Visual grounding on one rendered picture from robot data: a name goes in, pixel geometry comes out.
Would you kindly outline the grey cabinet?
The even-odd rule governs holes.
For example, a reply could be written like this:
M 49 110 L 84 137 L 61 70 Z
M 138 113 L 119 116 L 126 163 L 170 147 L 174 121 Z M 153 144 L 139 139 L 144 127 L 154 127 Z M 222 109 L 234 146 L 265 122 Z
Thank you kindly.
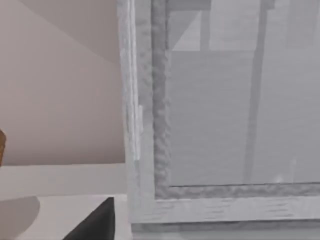
M 320 0 L 117 1 L 132 231 L 320 235 Z

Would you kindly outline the brown bread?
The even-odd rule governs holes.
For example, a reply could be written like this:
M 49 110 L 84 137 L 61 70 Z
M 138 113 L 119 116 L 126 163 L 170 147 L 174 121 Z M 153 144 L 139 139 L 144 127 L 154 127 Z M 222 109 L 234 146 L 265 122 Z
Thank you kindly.
M 0 167 L 2 166 L 7 137 L 5 133 L 0 129 Z

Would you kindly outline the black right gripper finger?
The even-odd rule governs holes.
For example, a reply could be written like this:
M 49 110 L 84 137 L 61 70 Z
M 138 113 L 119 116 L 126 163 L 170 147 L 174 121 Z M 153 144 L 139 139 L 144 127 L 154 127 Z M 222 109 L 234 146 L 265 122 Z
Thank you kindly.
M 62 240 L 115 240 L 115 199 L 108 197 Z

